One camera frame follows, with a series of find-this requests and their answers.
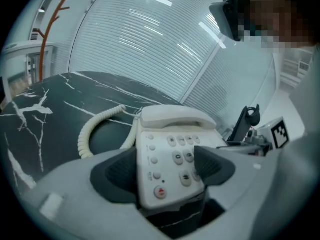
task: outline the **marble tabletop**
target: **marble tabletop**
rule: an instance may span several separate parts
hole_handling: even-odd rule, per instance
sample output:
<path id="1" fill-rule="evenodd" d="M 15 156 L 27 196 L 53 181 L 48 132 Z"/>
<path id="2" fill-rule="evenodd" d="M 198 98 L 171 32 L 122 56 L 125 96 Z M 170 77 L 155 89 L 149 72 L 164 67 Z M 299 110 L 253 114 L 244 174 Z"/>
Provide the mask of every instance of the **marble tabletop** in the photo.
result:
<path id="1" fill-rule="evenodd" d="M 144 83 L 109 73 L 74 72 L 32 85 L 0 114 L 1 162 L 11 185 L 20 194 L 58 166 L 80 159 L 78 137 L 94 115 L 118 105 L 138 114 L 152 105 L 179 105 Z M 119 149 L 133 118 L 118 114 L 92 133 L 94 154 Z"/>

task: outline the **cable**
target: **cable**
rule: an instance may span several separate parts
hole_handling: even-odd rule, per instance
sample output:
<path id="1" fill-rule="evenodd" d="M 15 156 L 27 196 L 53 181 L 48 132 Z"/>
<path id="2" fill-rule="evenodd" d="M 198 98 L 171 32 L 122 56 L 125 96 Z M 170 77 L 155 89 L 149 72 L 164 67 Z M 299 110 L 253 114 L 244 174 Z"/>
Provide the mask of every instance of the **cable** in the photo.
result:
<path id="1" fill-rule="evenodd" d="M 100 124 L 102 121 L 109 119 L 115 116 L 116 114 L 125 112 L 125 110 L 126 110 L 126 107 L 124 105 L 116 106 L 114 108 L 108 109 L 104 112 L 101 112 L 95 115 L 84 125 L 78 138 L 78 151 L 82 159 L 92 158 L 94 156 L 94 154 L 90 151 L 89 140 L 90 140 L 90 135 L 93 132 L 93 130 L 96 128 L 96 126 Z M 126 138 L 125 142 L 122 144 L 120 149 L 131 148 L 136 141 L 138 118 L 140 114 L 138 115 L 133 115 L 129 113 L 126 113 L 126 114 L 133 116 L 134 119 L 133 119 L 130 133 Z"/>

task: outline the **white corded telephone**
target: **white corded telephone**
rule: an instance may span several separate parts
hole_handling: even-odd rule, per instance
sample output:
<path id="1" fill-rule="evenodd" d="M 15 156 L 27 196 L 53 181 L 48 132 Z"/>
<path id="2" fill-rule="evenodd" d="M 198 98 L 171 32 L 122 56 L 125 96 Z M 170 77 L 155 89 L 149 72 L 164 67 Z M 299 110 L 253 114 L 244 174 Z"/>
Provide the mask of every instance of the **white corded telephone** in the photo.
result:
<path id="1" fill-rule="evenodd" d="M 117 106 L 85 124 L 78 139 L 82 159 L 93 157 L 89 139 L 94 128 L 125 109 Z M 194 166 L 194 146 L 226 146 L 216 126 L 204 112 L 179 105 L 148 106 L 134 116 L 131 131 L 120 149 L 131 148 L 136 141 L 141 206 L 148 210 L 169 207 L 204 191 Z"/>

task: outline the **vr headset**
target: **vr headset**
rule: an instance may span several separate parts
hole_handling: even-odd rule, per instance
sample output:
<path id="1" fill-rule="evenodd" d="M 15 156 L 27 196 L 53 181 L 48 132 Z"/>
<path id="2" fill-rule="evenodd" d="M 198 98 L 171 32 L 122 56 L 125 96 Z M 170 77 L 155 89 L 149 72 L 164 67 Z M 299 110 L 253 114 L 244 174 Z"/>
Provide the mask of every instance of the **vr headset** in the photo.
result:
<path id="1" fill-rule="evenodd" d="M 245 30 L 250 31 L 250 23 L 245 19 L 246 4 L 250 0 L 223 0 L 210 5 L 209 9 L 215 18 L 220 32 L 226 37 L 240 42 L 244 38 Z"/>

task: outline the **telephone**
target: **telephone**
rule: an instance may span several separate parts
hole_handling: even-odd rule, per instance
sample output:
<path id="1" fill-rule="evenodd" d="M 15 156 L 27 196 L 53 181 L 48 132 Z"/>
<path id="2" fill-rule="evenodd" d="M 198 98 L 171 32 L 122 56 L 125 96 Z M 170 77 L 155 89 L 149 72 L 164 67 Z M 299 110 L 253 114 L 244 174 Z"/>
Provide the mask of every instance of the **telephone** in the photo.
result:
<path id="1" fill-rule="evenodd" d="M 81 158 L 93 157 L 90 134 L 101 121 L 124 112 L 123 105 L 104 111 L 83 127 L 78 140 Z M 201 194 L 204 183 L 194 166 L 194 148 L 225 147 L 216 122 L 206 113 L 179 105 L 153 105 L 134 116 L 131 131 L 120 149 L 136 141 L 139 200 L 147 210 L 183 204 Z"/>

